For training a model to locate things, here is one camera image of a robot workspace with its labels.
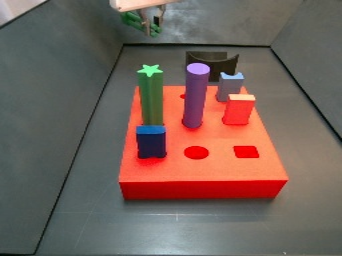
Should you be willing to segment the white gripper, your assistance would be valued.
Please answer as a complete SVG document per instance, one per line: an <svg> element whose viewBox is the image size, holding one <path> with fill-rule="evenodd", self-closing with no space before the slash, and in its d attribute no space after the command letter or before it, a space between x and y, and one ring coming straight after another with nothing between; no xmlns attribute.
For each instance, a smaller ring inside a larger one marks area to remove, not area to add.
<svg viewBox="0 0 342 256"><path fill-rule="evenodd" d="M119 12L138 10L142 19L142 26L147 36L151 35L151 22L147 15L147 8L156 6L158 11L154 16L154 28L156 33L162 32L163 16L166 13L166 4L178 2L179 0L110 0L111 7Z"/></svg>

